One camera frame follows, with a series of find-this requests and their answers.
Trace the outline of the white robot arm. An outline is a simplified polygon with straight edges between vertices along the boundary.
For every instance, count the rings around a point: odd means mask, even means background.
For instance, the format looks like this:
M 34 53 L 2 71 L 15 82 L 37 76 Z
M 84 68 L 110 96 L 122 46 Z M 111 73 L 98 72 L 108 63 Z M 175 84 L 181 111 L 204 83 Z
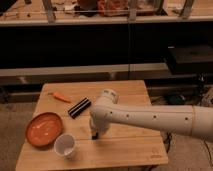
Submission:
M 192 105 L 119 105 L 118 94 L 104 89 L 90 109 L 93 136 L 105 134 L 111 123 L 176 133 L 213 142 L 213 108 Z

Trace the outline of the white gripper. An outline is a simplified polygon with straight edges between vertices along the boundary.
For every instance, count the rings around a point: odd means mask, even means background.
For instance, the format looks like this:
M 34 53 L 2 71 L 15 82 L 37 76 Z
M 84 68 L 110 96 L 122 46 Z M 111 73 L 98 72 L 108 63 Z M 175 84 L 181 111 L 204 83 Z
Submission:
M 89 124 L 92 133 L 92 140 L 97 140 L 99 135 L 104 135 L 110 128 L 110 123 L 108 121 L 93 117 L 90 118 Z

